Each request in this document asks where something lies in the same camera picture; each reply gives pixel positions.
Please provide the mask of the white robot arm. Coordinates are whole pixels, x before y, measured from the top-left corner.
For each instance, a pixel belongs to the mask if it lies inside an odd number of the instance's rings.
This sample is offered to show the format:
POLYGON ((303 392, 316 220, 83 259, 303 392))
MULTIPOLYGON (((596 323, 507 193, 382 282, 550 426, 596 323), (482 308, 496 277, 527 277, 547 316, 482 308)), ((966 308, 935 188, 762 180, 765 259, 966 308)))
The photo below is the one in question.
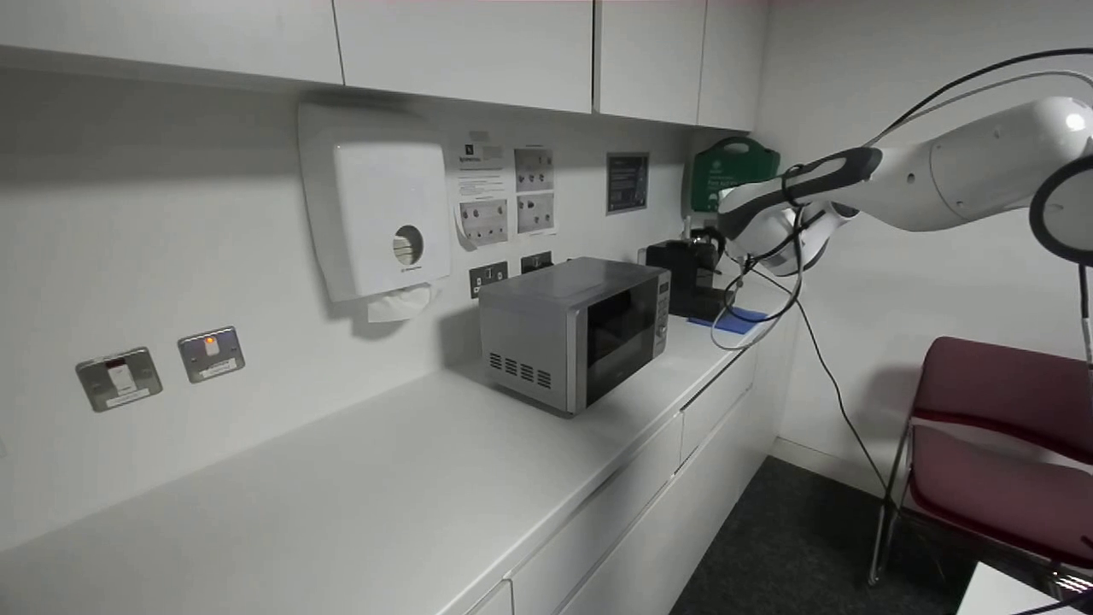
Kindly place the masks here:
POLYGON ((716 195, 716 234, 743 264, 800 273, 855 215, 941 234, 1014 209, 1059 259, 1093 264, 1093 110, 1022 104, 912 147, 847 147, 716 195))

